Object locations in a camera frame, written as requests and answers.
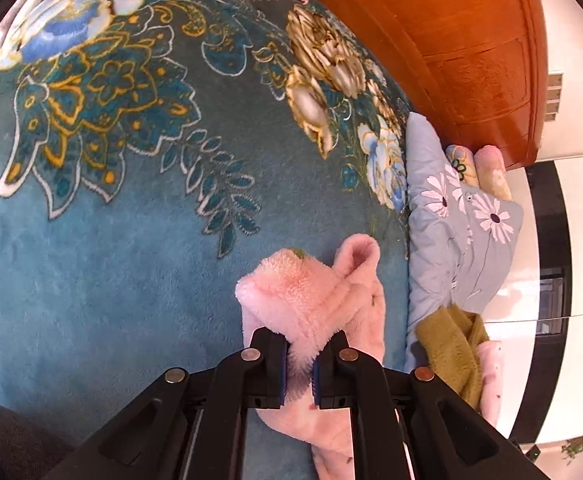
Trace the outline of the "yellow floral pillow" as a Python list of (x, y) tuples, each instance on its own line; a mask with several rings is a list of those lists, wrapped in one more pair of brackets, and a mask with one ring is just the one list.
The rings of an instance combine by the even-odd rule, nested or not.
[(479, 178), (474, 161), (474, 154), (466, 146), (450, 144), (445, 149), (445, 155), (451, 162), (451, 166), (459, 174), (459, 180), (465, 182), (467, 185), (479, 188)]

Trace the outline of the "wall picture frames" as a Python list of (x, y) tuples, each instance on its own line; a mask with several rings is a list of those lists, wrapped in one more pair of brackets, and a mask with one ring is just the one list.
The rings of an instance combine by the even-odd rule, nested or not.
[(545, 122), (553, 122), (561, 106), (561, 92), (563, 91), (564, 75), (562, 73), (549, 74), (547, 80), (547, 95), (545, 107)]

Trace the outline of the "teal floral bed blanket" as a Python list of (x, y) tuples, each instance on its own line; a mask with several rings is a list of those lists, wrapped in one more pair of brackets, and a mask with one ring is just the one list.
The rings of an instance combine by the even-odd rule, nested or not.
[(0, 479), (247, 344), (236, 283), (279, 249), (375, 266), (401, 365), (407, 114), (318, 1), (0, 0)]

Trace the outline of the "grey daisy print quilt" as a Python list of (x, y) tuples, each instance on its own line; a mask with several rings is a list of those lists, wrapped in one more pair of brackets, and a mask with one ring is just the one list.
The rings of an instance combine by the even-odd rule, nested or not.
[(459, 179), (427, 118), (406, 122), (410, 217), (404, 370), (425, 362), (416, 326), (441, 307), (483, 313), (511, 270), (523, 208)]

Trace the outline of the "white glossy wardrobe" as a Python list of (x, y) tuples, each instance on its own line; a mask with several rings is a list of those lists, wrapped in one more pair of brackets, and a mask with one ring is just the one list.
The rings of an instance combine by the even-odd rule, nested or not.
[(523, 207), (511, 272), (489, 305), (505, 348), (497, 429), (521, 444), (583, 436), (583, 157), (509, 171)]

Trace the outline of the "pink fleece pajama pants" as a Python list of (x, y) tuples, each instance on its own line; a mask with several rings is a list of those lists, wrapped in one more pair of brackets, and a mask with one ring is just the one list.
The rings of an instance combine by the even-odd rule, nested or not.
[(258, 414), (270, 429), (311, 445), (322, 479), (353, 478), (353, 444), (348, 411), (315, 405), (312, 366), (338, 332), (345, 332), (353, 348), (384, 359), (386, 300), (377, 276), (379, 260), (376, 240), (354, 234), (331, 266), (298, 249), (282, 248), (235, 287), (244, 340), (266, 327), (289, 344), (284, 405)]

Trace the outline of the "orange wooden headboard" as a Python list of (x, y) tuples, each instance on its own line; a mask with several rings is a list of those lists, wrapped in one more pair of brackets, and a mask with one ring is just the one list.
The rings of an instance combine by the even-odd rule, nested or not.
[(535, 162), (544, 125), (541, 0), (319, 0), (433, 124), (443, 144), (495, 145), (509, 168)]

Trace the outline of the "green potted plant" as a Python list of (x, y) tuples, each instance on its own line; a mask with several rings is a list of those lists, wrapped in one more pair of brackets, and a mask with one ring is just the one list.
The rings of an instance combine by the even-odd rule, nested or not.
[(580, 454), (583, 453), (583, 436), (567, 439), (561, 446), (561, 455), (567, 464), (570, 465)]

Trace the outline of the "olive green knit sweater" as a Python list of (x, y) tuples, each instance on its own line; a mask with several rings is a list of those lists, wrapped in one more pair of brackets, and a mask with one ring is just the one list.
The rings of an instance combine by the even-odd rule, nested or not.
[(489, 340), (481, 315), (450, 304), (419, 322), (415, 334), (433, 373), (477, 410), (482, 393), (478, 347)]

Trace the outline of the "pink floral pillow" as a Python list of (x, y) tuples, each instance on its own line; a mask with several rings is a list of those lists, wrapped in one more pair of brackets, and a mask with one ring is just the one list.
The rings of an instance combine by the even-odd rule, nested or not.
[(513, 200), (506, 181), (506, 168), (502, 152), (493, 145), (485, 145), (474, 154), (480, 188), (500, 200)]

